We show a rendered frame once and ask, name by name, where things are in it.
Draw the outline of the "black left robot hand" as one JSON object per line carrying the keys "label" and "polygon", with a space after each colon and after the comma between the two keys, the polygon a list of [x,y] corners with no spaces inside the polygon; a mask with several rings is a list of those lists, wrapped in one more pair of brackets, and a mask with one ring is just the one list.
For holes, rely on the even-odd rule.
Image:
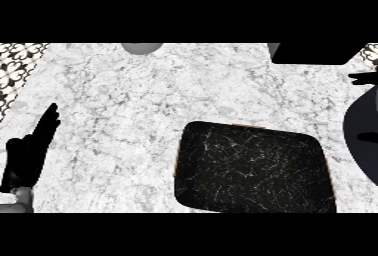
{"label": "black left robot hand", "polygon": [[40,117],[36,129],[24,138],[12,138],[6,143],[6,167],[0,183],[0,192],[15,188],[33,188],[37,184],[49,146],[61,125],[58,105],[51,104]]}

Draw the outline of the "black scratched tray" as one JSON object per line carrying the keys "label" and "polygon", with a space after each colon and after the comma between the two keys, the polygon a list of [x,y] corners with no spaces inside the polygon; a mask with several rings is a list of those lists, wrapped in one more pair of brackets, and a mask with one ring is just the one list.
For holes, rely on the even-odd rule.
{"label": "black scratched tray", "polygon": [[223,213],[334,213],[321,143],[308,134],[191,122],[182,134],[175,197]]}

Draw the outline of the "dark grey pot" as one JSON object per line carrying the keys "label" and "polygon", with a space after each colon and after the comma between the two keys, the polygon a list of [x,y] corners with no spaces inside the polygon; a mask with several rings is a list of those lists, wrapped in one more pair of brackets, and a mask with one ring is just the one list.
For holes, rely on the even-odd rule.
{"label": "dark grey pot", "polygon": [[378,68],[349,77],[355,85],[373,85],[346,111],[343,130],[353,159],[378,186]]}

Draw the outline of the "grey round object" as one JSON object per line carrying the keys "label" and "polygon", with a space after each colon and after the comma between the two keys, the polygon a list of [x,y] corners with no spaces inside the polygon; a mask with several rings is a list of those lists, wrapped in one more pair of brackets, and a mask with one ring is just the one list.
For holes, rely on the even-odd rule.
{"label": "grey round object", "polygon": [[154,53],[163,46],[161,43],[123,43],[124,50],[135,55]]}

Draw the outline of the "black appliance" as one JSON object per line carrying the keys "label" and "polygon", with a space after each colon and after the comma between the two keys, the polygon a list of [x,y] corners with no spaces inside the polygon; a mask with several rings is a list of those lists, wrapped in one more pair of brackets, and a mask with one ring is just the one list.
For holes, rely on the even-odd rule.
{"label": "black appliance", "polygon": [[269,43],[275,64],[344,65],[365,43]]}

